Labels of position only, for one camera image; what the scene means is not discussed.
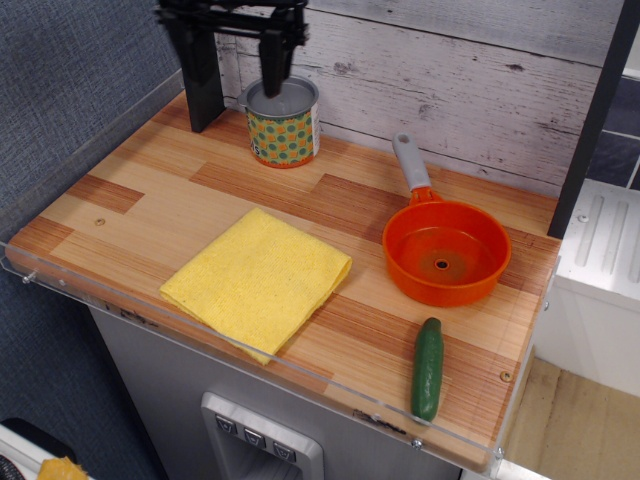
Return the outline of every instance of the tin can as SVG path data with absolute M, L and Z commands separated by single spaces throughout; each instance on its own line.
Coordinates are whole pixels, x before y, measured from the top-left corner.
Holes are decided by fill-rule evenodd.
M 292 168 L 309 163 L 320 148 L 318 88 L 310 80 L 289 77 L 274 98 L 253 82 L 238 97 L 247 114 L 251 150 L 270 167 Z

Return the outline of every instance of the orange frying pan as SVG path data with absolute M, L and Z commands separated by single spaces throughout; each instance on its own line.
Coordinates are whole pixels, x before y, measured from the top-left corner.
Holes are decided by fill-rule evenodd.
M 507 232 L 486 212 L 435 194 L 409 134 L 396 134 L 393 150 L 412 195 L 382 234 L 391 278 L 428 305 L 454 307 L 485 297 L 511 258 Z

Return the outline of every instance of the yellow sponge cloth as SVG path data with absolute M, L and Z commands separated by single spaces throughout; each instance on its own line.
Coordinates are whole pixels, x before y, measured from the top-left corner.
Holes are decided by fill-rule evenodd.
M 256 208 L 178 270 L 160 293 L 222 335 L 274 355 L 350 268 L 346 254 Z M 269 363 L 269 357 L 244 350 Z

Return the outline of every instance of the can lid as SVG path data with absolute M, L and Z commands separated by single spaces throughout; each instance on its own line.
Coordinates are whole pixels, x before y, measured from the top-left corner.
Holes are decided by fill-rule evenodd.
M 319 95 L 318 88 L 310 80 L 289 77 L 282 83 L 280 94 L 268 98 L 262 80 L 256 80 L 238 97 L 238 103 L 265 118 L 295 117 L 309 110 Z

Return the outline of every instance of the wooden countertop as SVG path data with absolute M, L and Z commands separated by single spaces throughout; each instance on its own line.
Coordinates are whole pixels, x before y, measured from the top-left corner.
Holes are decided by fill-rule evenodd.
M 58 287 L 118 306 L 149 328 L 233 357 L 482 469 L 486 451 L 498 447 L 514 385 L 501 373 L 518 374 L 556 261 L 560 242 L 545 236 L 555 199 L 429 167 L 441 196 L 486 210 L 513 244 L 511 263 L 489 297 L 435 308 L 402 294 L 385 270 L 382 230 L 409 198 L 393 154 L 323 136 L 310 164 L 279 170 L 259 164 L 248 143 L 245 117 L 232 111 L 192 133 L 180 95 L 23 228 L 7 257 Z M 282 362 L 267 367 L 184 319 L 158 292 L 256 205 L 353 258 L 349 277 L 278 353 Z M 430 316 L 442 320 L 445 335 L 435 427 L 403 413 L 414 339 Z

